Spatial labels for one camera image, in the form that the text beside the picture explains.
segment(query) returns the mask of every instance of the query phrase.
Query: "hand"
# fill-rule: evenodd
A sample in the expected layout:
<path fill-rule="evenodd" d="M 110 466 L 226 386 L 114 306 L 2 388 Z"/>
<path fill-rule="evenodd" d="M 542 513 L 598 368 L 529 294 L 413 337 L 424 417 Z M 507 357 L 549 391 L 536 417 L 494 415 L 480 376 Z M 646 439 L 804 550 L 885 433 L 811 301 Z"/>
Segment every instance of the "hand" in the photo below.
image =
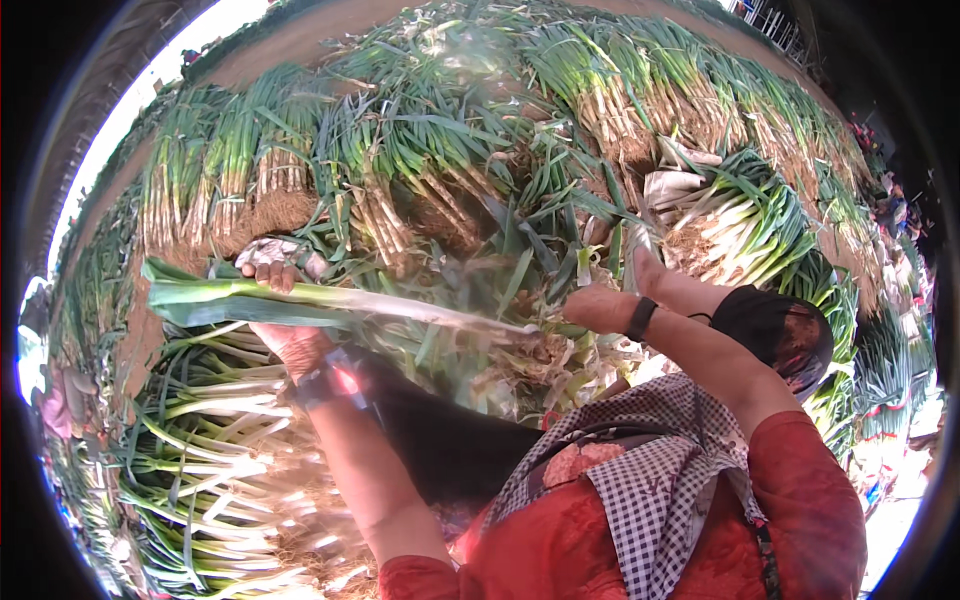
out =
<path fill-rule="evenodd" d="M 297 278 L 297 268 L 282 261 L 255 268 L 247 263 L 240 271 L 244 276 L 254 277 L 260 285 L 269 284 L 270 289 L 281 294 L 289 294 Z M 283 361 L 294 383 L 317 369 L 324 355 L 333 349 L 330 338 L 318 327 L 250 323 L 250 329 Z"/>
<path fill-rule="evenodd" d="M 599 283 L 577 290 L 566 299 L 564 317 L 601 335 L 623 333 L 630 325 L 640 298 L 614 292 Z"/>

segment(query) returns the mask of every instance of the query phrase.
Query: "wrist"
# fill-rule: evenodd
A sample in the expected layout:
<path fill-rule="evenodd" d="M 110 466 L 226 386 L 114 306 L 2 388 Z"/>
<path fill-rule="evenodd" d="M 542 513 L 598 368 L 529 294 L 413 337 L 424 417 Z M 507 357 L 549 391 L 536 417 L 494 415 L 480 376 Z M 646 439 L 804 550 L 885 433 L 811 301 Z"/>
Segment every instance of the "wrist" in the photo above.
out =
<path fill-rule="evenodd" d="M 630 328 L 630 321 L 634 317 L 637 305 L 640 304 L 640 297 L 633 294 L 623 293 L 613 306 L 613 314 L 617 323 L 617 333 L 627 333 Z"/>
<path fill-rule="evenodd" d="M 324 363 L 324 356 L 331 349 L 332 347 L 317 344 L 316 341 L 296 341 L 281 348 L 276 355 L 296 384 L 301 377 L 319 369 Z"/>

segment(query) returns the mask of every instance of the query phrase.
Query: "watch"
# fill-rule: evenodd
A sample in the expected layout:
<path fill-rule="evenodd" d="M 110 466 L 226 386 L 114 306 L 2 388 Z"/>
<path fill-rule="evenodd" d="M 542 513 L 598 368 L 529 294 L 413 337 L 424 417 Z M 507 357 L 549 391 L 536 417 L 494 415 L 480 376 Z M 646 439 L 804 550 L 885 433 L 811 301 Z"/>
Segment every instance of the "watch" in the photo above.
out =
<path fill-rule="evenodd" d="M 635 342 L 643 341 L 643 334 L 647 331 L 647 326 L 650 324 L 650 317 L 654 314 L 654 309 L 657 308 L 657 303 L 650 300 L 646 296 L 640 299 L 640 302 L 636 304 L 634 309 L 634 314 L 630 318 L 630 324 L 627 325 L 627 330 L 624 331 L 624 335 Z"/>
<path fill-rule="evenodd" d="M 298 379 L 296 385 L 289 385 L 286 396 L 306 412 L 338 397 L 349 400 L 357 410 L 370 406 L 353 361 L 342 348 L 326 354 L 317 369 Z"/>

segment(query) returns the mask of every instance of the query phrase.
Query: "black wristband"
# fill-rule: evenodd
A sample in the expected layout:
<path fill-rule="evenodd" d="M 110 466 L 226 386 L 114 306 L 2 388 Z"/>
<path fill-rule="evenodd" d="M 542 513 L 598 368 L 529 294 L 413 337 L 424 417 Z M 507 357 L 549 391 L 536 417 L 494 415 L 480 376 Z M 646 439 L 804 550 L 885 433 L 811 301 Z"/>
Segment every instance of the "black wristband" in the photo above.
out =
<path fill-rule="evenodd" d="M 650 317 L 654 314 L 657 303 L 646 296 L 640 299 L 634 309 L 634 315 L 630 318 L 630 324 L 624 335 L 635 342 L 643 341 L 643 334 L 647 331 L 647 325 L 650 324 Z"/>

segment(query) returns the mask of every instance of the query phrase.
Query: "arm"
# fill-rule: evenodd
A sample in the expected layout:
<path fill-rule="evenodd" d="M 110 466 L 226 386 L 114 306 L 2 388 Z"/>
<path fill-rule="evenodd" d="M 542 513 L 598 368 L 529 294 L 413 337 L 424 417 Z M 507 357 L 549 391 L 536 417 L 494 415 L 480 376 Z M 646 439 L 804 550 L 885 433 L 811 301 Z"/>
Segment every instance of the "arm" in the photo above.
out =
<path fill-rule="evenodd" d="M 624 333 L 638 303 L 631 294 L 590 286 L 567 299 L 564 315 L 597 333 Z M 657 308 L 644 339 L 729 408 L 748 441 L 767 417 L 803 411 L 777 372 L 707 325 Z"/>
<path fill-rule="evenodd" d="M 244 275 L 254 275 L 248 266 Z M 274 263 L 257 267 L 255 275 L 260 283 L 269 281 L 275 291 L 289 292 L 295 270 Z M 251 329 L 283 361 L 294 383 L 314 371 L 332 349 L 316 327 L 251 323 Z M 309 417 L 337 488 L 377 563 L 417 555 L 449 564 L 440 526 L 373 419 L 337 399 L 313 409 Z"/>

